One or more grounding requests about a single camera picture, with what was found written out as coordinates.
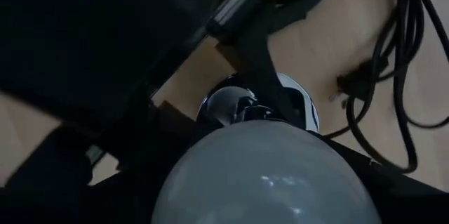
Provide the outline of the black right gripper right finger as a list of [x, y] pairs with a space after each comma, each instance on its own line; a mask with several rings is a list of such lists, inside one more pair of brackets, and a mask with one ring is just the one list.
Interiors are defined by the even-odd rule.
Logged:
[[383, 223], [448, 224], [448, 193], [390, 171], [369, 157], [311, 132], [332, 147], [364, 184]]

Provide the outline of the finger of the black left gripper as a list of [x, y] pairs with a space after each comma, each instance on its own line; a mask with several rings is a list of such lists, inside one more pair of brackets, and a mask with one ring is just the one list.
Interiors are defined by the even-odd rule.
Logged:
[[92, 140], [70, 128], [51, 131], [9, 177], [11, 189], [64, 189], [89, 184], [93, 178], [87, 152]]
[[291, 99], [277, 77], [267, 45], [268, 31], [261, 26], [220, 32], [220, 51], [241, 75], [245, 84], [263, 104], [275, 109], [283, 119], [303, 129], [305, 120], [294, 112]]

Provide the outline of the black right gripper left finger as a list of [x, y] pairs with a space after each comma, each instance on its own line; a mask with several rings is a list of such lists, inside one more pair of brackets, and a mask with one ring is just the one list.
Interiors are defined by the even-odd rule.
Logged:
[[156, 198], [181, 156], [207, 131], [155, 128], [105, 136], [102, 149], [123, 164], [96, 185], [1, 188], [2, 223], [150, 223]]

